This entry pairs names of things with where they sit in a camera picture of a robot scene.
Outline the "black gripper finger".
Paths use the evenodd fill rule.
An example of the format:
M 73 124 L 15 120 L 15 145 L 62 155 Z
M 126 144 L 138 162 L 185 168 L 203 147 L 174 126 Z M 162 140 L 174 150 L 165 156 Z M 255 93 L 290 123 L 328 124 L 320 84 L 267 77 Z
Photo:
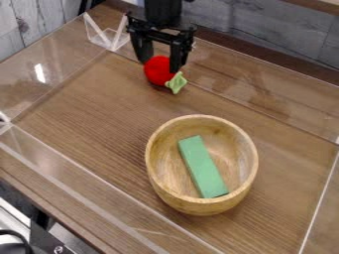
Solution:
M 170 55 L 170 72 L 177 73 L 182 66 L 187 62 L 189 58 L 189 47 L 183 42 L 174 42 L 171 44 L 171 55 Z
M 138 60 L 145 64 L 154 56 L 153 41 L 139 32 L 130 33 L 131 43 Z

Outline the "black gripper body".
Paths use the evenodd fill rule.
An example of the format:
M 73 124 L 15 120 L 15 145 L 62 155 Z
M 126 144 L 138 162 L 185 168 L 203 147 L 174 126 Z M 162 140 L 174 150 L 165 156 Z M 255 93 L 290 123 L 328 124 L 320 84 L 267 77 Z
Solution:
M 157 25 L 137 13 L 129 12 L 126 16 L 129 34 L 133 31 L 139 32 L 153 43 L 158 42 L 169 47 L 171 47 L 174 42 L 183 42 L 189 50 L 193 49 L 198 27 L 183 18 L 175 19 L 170 24 Z

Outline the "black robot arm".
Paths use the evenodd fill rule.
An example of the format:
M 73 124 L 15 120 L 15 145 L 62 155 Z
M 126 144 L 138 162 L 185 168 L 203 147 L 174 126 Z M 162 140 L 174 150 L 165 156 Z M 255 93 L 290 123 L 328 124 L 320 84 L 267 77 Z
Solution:
M 126 13 L 138 60 L 146 64 L 154 57 L 154 43 L 170 47 L 170 72 L 175 73 L 187 63 L 194 48 L 198 27 L 183 16 L 183 2 L 195 0 L 145 0 L 145 7 Z

